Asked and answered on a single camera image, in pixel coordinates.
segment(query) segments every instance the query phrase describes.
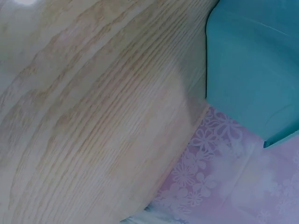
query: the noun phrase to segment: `teal container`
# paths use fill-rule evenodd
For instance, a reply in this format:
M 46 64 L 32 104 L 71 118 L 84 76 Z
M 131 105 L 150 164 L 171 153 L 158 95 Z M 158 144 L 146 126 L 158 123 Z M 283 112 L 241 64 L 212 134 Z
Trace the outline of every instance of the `teal container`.
M 220 0 L 207 35 L 207 101 L 261 136 L 299 133 L 299 0 Z

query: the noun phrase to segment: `floral pattern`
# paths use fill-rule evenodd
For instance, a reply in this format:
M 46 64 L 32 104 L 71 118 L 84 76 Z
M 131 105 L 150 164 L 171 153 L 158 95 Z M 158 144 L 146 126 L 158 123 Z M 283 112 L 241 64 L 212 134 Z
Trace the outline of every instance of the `floral pattern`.
M 210 108 L 152 203 L 189 224 L 297 224 L 299 137 L 263 140 Z

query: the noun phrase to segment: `light wood surface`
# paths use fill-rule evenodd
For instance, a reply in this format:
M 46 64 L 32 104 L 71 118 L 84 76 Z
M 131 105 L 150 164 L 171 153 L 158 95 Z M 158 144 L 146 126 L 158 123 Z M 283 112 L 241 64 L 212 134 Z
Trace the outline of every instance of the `light wood surface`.
M 0 0 L 0 223 L 147 205 L 206 112 L 214 4 Z

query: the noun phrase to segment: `pink floral fabric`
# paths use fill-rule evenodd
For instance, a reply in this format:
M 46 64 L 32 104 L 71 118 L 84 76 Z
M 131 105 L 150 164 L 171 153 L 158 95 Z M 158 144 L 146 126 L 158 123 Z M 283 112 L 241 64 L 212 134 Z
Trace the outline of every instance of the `pink floral fabric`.
M 299 137 L 264 149 L 210 108 L 153 204 L 185 224 L 297 224 Z

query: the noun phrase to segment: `wooden table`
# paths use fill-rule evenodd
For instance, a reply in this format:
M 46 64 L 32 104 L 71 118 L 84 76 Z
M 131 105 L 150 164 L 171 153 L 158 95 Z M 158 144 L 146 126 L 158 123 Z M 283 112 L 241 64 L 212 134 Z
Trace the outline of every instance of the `wooden table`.
M 0 223 L 110 224 L 206 112 L 215 0 L 0 0 Z

